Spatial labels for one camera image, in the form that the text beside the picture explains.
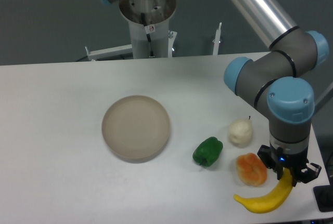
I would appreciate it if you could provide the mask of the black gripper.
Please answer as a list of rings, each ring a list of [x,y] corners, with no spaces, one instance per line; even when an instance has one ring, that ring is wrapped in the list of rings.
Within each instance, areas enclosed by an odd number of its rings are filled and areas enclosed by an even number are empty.
[[[267,169],[276,173],[277,180],[283,175],[283,167],[291,168],[292,186],[297,183],[309,183],[319,177],[322,167],[308,163],[309,141],[284,143],[271,140],[270,146],[261,145],[257,155]]]

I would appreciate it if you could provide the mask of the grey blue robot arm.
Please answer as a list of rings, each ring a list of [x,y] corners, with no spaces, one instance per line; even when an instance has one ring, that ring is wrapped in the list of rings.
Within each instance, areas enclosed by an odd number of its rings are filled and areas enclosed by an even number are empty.
[[[128,21],[134,58],[164,58],[172,54],[169,19],[176,0],[102,0],[119,2]],[[277,178],[290,170],[292,184],[308,183],[321,171],[307,158],[314,92],[301,76],[329,54],[324,36],[302,31],[275,0],[231,0],[269,53],[257,61],[234,59],[224,72],[224,83],[269,121],[270,144],[258,156]]]

